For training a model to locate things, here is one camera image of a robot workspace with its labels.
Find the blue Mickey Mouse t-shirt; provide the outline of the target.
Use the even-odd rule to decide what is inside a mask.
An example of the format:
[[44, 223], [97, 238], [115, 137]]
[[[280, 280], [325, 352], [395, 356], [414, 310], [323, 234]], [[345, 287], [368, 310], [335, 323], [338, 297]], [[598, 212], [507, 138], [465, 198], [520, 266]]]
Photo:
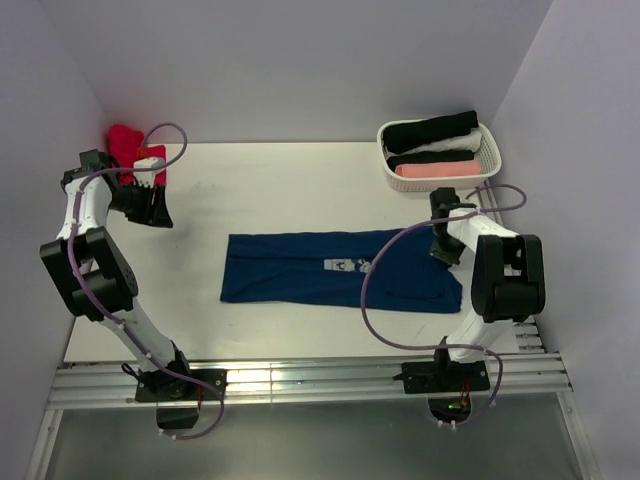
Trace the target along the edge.
[[454, 314], [463, 287], [431, 256], [431, 228], [232, 234], [220, 299]]

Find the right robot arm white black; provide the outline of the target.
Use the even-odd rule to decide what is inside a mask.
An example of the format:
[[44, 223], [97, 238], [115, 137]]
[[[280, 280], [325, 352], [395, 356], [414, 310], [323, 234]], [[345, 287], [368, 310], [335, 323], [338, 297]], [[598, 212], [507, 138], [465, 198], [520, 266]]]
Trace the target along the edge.
[[433, 365], [435, 383], [452, 390], [481, 361], [512, 323], [540, 313], [546, 302], [542, 242], [490, 219], [478, 206], [459, 198], [451, 187], [430, 193], [435, 224], [431, 255], [448, 267], [473, 254], [471, 310], [449, 336]]

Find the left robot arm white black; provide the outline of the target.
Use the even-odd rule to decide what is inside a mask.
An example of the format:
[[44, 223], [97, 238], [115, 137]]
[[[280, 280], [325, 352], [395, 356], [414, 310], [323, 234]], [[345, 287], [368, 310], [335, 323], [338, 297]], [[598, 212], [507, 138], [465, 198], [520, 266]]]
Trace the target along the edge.
[[124, 372], [161, 399], [183, 399], [193, 391], [195, 375], [141, 307], [132, 267], [107, 230], [112, 211], [135, 224], [172, 228], [166, 187], [155, 172], [164, 162], [164, 149], [155, 147], [120, 172], [104, 152], [81, 153], [79, 167], [61, 180], [67, 198], [61, 230], [39, 255], [70, 313], [111, 331], [134, 355], [138, 368], [125, 366]]

